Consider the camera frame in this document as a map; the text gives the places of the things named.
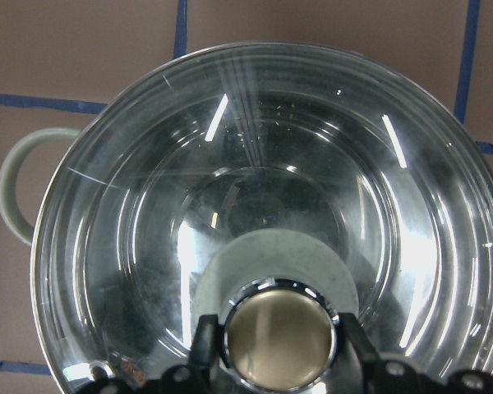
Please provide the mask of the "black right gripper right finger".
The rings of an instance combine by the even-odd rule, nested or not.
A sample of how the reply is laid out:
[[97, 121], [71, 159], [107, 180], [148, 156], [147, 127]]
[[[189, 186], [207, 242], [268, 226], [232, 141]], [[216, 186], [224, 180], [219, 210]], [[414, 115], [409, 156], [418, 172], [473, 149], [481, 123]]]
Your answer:
[[403, 361], [380, 356], [354, 314], [340, 313], [338, 329], [355, 352], [364, 393], [493, 393], [493, 375], [480, 370], [459, 370], [438, 383]]

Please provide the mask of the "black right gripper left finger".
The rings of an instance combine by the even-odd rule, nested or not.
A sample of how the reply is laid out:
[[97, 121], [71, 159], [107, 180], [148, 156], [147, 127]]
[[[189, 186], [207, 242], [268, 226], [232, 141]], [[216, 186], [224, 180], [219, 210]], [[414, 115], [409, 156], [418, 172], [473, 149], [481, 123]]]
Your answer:
[[199, 318], [188, 361], [167, 369], [160, 378], [132, 387], [120, 378], [100, 378], [83, 393], [212, 393], [217, 381], [223, 329], [215, 314]]

